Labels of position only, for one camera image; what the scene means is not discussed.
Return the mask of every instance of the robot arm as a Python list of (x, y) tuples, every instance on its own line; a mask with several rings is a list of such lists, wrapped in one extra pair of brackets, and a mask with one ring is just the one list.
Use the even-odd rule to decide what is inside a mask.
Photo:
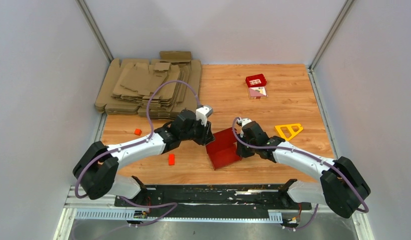
[(124, 177), (117, 171), (146, 157), (167, 153), (179, 147), (181, 141), (193, 140), (198, 145), (214, 141), (211, 123), (207, 120), (212, 113), (213, 109), (206, 105), (197, 108), (195, 113), (183, 110), (174, 121), (155, 129), (151, 137), (144, 136), (109, 146), (101, 141), (94, 142), (74, 167), (73, 175), (79, 178), (94, 158), (107, 153), (87, 169), (80, 185), (91, 200), (105, 194), (133, 199), (144, 185), (137, 177)]
[[(257, 149), (238, 141), (239, 156), (247, 158), (258, 154), (263, 159), (298, 169), (320, 182), (302, 182), (296, 179), (290, 181), (289, 185), (285, 186), (287, 188), (285, 190), (292, 201), (328, 205), (339, 216), (349, 218), (361, 203), (344, 179), (328, 165), (340, 170), (362, 199), (367, 198), (371, 193), (369, 186), (350, 159), (343, 156), (339, 159), (318, 156), (295, 147), (281, 137), (268, 137), (258, 123), (248, 118), (240, 119), (237, 123), (242, 127), (240, 134), (237, 135), (242, 142), (269, 147)], [(319, 159), (320, 162), (312, 160), (310, 156)]]

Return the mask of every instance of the orange block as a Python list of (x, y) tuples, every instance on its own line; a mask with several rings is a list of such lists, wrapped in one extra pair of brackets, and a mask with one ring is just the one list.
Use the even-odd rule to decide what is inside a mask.
[(173, 153), (170, 153), (168, 155), (168, 165), (169, 166), (175, 165), (175, 155)]
[(135, 129), (135, 135), (140, 136), (141, 134), (142, 134), (142, 131), (139, 128)]

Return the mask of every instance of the cardboard sheet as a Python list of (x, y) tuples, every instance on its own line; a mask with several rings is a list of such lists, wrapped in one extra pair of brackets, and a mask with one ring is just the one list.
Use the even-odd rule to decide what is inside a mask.
[(95, 108), (98, 112), (103, 113), (109, 110), (112, 105), (113, 108), (120, 109), (122, 112), (130, 112), (133, 114), (137, 113), (138, 106), (130, 102), (119, 101), (111, 97), (114, 86), (119, 78), (122, 69), (120, 68), (120, 59), (114, 59), (108, 71), (105, 75), (104, 82), (102, 83), (101, 90), (95, 101)]
[[(125, 58), (121, 64), (110, 64), (95, 103), (99, 112), (139, 114), (146, 116), (146, 105), (152, 93), (163, 83), (180, 80), (198, 93), (201, 62), (192, 60), (189, 51), (161, 51), (161, 59)], [(197, 102), (192, 92), (181, 83), (167, 84), (150, 104), (152, 119), (174, 119), (183, 109), (195, 111)]]

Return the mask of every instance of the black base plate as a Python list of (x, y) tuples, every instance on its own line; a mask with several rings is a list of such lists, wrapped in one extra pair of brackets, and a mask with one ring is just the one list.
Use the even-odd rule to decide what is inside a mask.
[[(281, 193), (274, 191), (281, 186), (282, 184), (146, 185), (149, 190), (139, 194), (136, 202), (142, 205), (176, 202), (179, 205), (167, 215), (167, 217), (174, 218), (266, 219), (269, 217), (268, 210), (299, 209), (297, 203), (281, 200), (283, 198)], [(250, 194), (240, 193), (248, 192), (248, 190), (261, 191), (251, 191)], [(114, 205), (116, 207), (132, 207), (119, 198), (115, 199)], [(151, 209), (148, 216), (159, 217), (169, 208)], [(311, 210), (312, 206), (310, 203), (302, 203), (301, 208)]]

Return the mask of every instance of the wooden floor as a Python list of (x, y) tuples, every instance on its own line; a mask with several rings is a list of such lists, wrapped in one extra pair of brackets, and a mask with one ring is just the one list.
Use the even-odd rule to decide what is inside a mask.
[[(268, 97), (249, 99), (246, 76), (264, 74)], [(200, 101), (213, 108), (209, 118), (212, 131), (232, 126), (235, 117), (250, 118), (269, 136), (277, 135), (274, 126), (300, 123), (304, 130), (290, 142), (312, 153), (333, 157), (316, 98), (302, 64), (204, 65)], [(154, 128), (166, 120), (155, 120)], [(137, 115), (109, 115), (102, 141), (124, 143), (149, 133), (147, 119)], [(286, 165), (273, 163), (255, 155), (230, 166), (213, 170), (206, 148), (184, 141), (173, 150), (175, 165), (168, 165), (168, 154), (151, 156), (124, 167), (119, 173), (137, 176), (145, 184), (239, 184), (285, 183), (291, 178), (311, 182), (313, 179)]]

